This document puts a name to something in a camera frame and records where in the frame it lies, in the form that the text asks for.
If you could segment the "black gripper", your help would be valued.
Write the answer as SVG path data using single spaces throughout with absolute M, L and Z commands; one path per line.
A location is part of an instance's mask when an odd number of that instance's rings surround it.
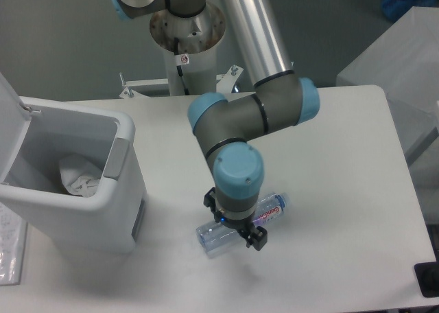
M 256 227 L 252 221 L 255 207 L 240 212 L 217 208 L 215 187 L 204 195 L 203 204 L 210 209 L 216 222 L 236 230 L 246 241 L 247 248 L 253 247 L 256 251 L 260 251 L 268 242 L 268 232 L 261 226 Z

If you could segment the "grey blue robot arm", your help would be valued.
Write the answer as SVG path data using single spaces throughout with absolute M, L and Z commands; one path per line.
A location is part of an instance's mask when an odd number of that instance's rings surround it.
M 207 0 L 111 0 L 123 19 L 151 16 L 150 33 L 170 53 L 168 81 L 194 95 L 187 117 L 214 187 L 204 197 L 218 224 L 261 250 L 268 233 L 254 222 L 264 166 L 250 140 L 313 119 L 318 90 L 290 65 L 268 0 L 223 0 L 229 14 Z M 215 75 L 195 61 L 217 46 L 230 23 L 249 69 L 254 93 L 230 101 L 215 91 Z

